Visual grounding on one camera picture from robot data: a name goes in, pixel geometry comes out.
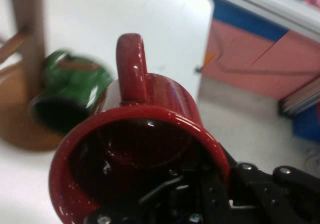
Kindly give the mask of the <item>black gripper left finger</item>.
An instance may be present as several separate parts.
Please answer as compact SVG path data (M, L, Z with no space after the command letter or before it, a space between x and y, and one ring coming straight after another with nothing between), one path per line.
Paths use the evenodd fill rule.
M230 205L217 167L186 160L148 170L138 195L140 224L228 224Z

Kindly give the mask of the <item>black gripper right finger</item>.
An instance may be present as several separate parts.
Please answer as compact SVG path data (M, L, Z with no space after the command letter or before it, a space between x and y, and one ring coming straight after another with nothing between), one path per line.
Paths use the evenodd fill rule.
M230 197L234 208L219 211L221 224L318 224L320 180L291 166L267 174L250 163L238 163L225 152L231 167Z

